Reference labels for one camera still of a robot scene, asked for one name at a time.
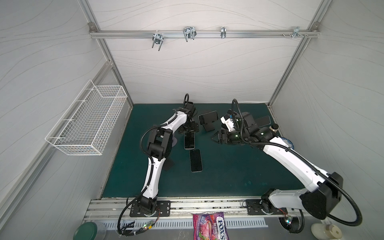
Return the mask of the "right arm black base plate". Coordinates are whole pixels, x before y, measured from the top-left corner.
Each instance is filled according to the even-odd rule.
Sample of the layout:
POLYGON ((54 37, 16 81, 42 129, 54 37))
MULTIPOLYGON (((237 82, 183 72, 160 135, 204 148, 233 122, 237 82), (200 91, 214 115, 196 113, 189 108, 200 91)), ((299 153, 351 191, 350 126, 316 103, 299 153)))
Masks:
POLYGON ((285 215, 288 213, 286 208, 278 209, 267 200, 247 199, 243 202, 243 204, 247 210, 247 214, 251 216, 285 215))

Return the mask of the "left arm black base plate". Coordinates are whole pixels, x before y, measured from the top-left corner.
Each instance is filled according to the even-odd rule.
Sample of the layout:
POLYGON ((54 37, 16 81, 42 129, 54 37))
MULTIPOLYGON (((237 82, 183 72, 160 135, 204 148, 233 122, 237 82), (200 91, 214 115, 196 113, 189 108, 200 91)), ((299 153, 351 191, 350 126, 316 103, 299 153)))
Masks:
POLYGON ((146 208, 145 205, 135 201, 131 205, 130 217, 169 217, 171 211, 171 202, 170 201, 155 201, 151 203, 149 208, 146 208))

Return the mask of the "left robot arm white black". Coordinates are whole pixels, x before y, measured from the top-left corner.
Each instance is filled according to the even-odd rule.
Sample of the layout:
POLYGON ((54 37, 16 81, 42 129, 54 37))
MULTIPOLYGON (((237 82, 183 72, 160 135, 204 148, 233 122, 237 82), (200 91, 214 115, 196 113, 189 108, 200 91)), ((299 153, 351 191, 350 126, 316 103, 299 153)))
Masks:
POLYGON ((148 157, 148 169, 145 184, 135 201, 140 211, 146 215, 152 215, 156 211, 160 176, 172 151, 174 133, 179 131, 184 134, 186 150, 194 150, 196 147, 195 136, 199 125, 194 121, 196 107, 189 100, 189 95, 185 96, 183 106, 173 112, 168 120, 149 128, 140 139, 140 149, 148 157))

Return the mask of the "phone silver edge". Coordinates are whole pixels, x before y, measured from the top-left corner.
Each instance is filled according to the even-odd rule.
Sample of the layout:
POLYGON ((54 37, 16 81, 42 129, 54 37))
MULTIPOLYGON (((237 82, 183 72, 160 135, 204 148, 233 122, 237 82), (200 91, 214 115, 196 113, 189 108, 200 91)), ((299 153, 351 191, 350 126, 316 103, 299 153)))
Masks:
POLYGON ((193 150, 193 149, 195 149, 195 132, 187 132, 187 133, 185 133, 184 149, 185 150, 193 150))

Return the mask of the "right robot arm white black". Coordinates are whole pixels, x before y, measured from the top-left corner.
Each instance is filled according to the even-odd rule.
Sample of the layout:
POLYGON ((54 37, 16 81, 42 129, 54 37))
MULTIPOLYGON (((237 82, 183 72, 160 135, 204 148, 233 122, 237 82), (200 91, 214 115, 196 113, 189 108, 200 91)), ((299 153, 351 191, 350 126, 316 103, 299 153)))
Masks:
POLYGON ((280 137, 278 124, 260 126, 248 112, 238 114, 232 110, 221 117, 222 128, 212 140, 226 145, 257 147, 289 170, 302 184, 301 190, 270 189, 261 197, 262 211, 271 215, 276 209, 305 210, 311 216, 324 220, 331 218, 346 226, 356 227, 363 221, 361 210, 353 198, 343 190, 343 178, 318 168, 294 150, 294 145, 280 137), (342 198, 356 213, 354 221, 345 221, 331 215, 342 198))

